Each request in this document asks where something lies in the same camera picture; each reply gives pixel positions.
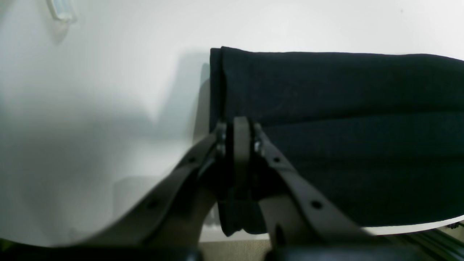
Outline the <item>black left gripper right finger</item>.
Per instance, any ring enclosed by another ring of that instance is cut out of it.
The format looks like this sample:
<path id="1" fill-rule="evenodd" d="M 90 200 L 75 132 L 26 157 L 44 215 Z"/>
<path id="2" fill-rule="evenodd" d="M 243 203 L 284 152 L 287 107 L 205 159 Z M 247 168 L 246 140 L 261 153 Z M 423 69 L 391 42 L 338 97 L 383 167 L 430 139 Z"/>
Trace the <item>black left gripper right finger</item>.
<path id="1" fill-rule="evenodd" d="M 241 187 L 258 202 L 272 243 L 267 261 L 419 261 L 412 247 L 367 233 L 307 182 L 265 135 L 241 119 Z"/>

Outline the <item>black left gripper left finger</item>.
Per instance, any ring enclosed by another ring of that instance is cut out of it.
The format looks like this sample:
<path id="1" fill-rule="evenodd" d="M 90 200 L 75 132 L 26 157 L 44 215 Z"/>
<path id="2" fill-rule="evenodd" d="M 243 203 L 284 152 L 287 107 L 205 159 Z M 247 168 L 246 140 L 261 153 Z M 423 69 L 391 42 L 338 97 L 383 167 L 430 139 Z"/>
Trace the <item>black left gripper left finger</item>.
<path id="1" fill-rule="evenodd" d="M 56 261 L 202 261 L 199 235 L 208 212 L 230 186 L 233 124 L 219 122 L 174 170 L 127 214 L 97 235 L 56 248 Z"/>

